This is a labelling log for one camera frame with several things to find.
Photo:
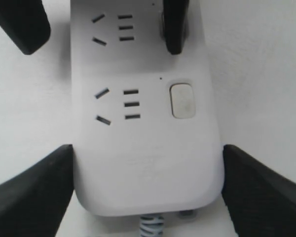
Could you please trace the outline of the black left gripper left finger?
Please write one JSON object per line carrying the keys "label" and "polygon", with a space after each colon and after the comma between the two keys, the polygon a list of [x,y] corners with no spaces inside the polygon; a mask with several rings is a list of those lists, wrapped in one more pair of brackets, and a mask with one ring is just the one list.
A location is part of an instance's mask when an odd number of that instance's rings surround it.
{"label": "black left gripper left finger", "polygon": [[74,192],[73,158],[62,145],[0,184],[0,237],[56,236]]}

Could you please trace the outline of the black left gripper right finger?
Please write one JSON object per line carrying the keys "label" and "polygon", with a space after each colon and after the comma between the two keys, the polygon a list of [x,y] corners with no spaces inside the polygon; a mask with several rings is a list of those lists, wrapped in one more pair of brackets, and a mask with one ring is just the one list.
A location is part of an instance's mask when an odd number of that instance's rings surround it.
{"label": "black left gripper right finger", "polygon": [[222,197],[239,237],[296,237],[296,183],[235,145],[223,149]]}

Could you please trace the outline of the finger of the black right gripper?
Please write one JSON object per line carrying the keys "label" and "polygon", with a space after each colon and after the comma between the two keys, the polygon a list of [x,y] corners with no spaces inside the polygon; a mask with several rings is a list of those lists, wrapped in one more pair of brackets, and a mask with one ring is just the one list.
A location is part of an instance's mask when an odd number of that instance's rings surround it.
{"label": "finger of the black right gripper", "polygon": [[0,27],[25,55],[35,53],[51,35],[41,0],[0,0]]}
{"label": "finger of the black right gripper", "polygon": [[163,0],[163,34],[171,55],[181,54],[187,32],[189,0]]}

